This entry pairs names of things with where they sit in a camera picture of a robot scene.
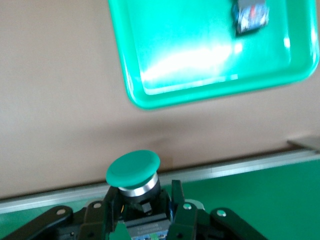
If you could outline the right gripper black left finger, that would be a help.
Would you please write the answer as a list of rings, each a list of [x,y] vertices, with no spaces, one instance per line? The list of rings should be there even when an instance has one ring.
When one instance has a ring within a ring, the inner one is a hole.
[[[103,200],[81,210],[55,206],[12,233],[4,240],[108,240],[116,230],[123,203],[118,188],[110,187]]]

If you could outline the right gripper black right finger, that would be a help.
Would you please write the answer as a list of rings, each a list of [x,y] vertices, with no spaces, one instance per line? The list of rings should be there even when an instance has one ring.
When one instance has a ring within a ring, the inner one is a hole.
[[[182,183],[171,181],[173,222],[167,233],[168,240],[265,240],[234,211],[218,207],[207,213],[186,201]]]

